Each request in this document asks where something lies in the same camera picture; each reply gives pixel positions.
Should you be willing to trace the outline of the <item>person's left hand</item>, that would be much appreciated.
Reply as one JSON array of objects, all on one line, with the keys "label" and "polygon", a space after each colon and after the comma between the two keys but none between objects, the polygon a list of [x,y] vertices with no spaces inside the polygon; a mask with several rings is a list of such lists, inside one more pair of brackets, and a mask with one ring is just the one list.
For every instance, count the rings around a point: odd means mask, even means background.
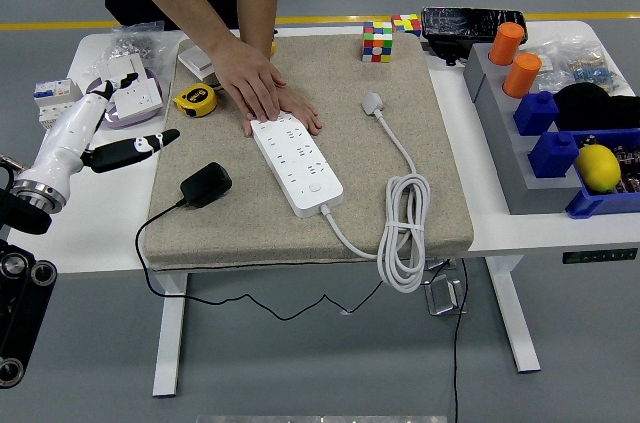
[{"label": "person's left hand", "polygon": [[[275,95],[281,111],[291,113],[312,136],[317,136],[320,133],[322,123],[319,120],[318,111],[303,95],[288,87],[277,87]],[[245,103],[240,105],[240,113],[244,136],[250,137],[252,135],[251,121],[256,119],[256,115]]]}]

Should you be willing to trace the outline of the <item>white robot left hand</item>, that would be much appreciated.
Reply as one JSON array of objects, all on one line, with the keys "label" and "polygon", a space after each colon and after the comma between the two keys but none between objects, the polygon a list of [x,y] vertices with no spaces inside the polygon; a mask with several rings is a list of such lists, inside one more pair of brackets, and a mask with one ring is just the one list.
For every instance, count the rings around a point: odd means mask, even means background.
[{"label": "white robot left hand", "polygon": [[180,132],[169,129],[89,148],[110,98],[137,77],[133,72],[108,79],[65,110],[46,135],[33,166],[16,177],[12,192],[23,199],[40,197],[63,206],[70,197],[71,176],[83,168],[105,173],[130,166],[175,141]]}]

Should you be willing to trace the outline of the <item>person's right hand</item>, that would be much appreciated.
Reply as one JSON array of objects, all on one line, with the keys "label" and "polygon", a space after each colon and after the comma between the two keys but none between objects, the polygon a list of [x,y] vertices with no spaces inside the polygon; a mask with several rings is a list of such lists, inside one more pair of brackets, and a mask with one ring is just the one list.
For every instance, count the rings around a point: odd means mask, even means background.
[{"label": "person's right hand", "polygon": [[224,90],[243,115],[266,121],[280,113],[279,70],[256,48],[231,35],[205,51]]}]

